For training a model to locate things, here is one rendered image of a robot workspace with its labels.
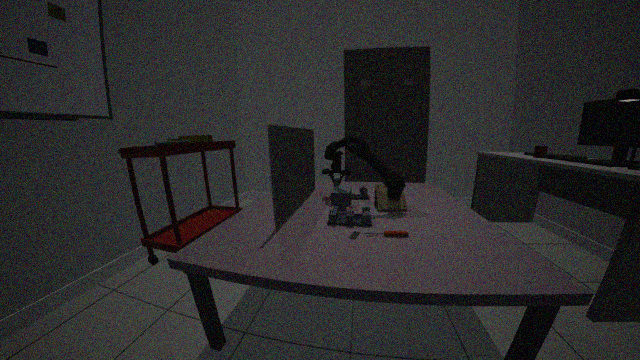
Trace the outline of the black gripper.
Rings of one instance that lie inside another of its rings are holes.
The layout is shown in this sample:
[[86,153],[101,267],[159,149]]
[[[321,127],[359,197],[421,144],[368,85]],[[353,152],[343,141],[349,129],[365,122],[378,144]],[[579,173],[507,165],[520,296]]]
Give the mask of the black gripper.
[[351,175],[351,169],[345,169],[345,170],[341,170],[341,161],[332,161],[332,170],[329,169],[323,169],[322,170],[322,174],[329,174],[328,176],[331,177],[333,184],[334,184],[334,174],[333,173],[341,173],[340,174],[340,181],[339,181],[339,185],[341,183],[342,177],[346,175]]

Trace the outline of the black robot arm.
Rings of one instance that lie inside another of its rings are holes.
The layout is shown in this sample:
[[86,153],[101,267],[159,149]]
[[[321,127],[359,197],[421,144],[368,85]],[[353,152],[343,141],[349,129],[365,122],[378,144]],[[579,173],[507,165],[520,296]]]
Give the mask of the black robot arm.
[[[350,142],[356,143],[351,147],[349,146]],[[348,136],[337,142],[333,141],[326,147],[325,159],[336,162],[341,161],[341,154],[343,154],[343,152],[336,150],[343,146],[346,146],[348,150],[356,156],[364,158],[365,161],[384,178],[384,185],[388,187],[387,200],[400,200],[402,190],[406,187],[402,177],[395,172],[389,171],[389,169],[370,152],[369,146],[363,140]]]

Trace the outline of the orange-handled screwdriver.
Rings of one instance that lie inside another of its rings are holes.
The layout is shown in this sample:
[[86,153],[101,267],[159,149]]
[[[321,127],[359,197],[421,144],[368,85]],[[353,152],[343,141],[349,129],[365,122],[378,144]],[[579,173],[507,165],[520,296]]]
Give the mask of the orange-handled screwdriver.
[[383,232],[379,232],[379,233],[368,233],[368,232],[364,232],[364,234],[384,234],[385,236],[389,236],[389,237],[401,237],[401,236],[408,236],[409,232],[404,232],[404,231],[384,231]]

